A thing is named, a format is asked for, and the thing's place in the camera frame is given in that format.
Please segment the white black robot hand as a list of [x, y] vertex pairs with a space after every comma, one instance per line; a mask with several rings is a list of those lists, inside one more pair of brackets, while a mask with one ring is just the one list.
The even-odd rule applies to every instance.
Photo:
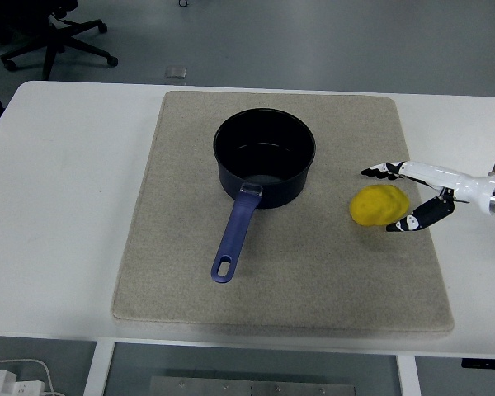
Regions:
[[437, 192], [437, 196], [418, 206], [406, 217], [388, 224], [388, 232], [426, 229], [451, 215], [457, 202], [476, 204], [488, 215], [495, 208], [495, 176], [472, 177], [444, 167], [414, 161], [381, 163], [363, 170], [361, 174], [389, 180], [406, 178]]

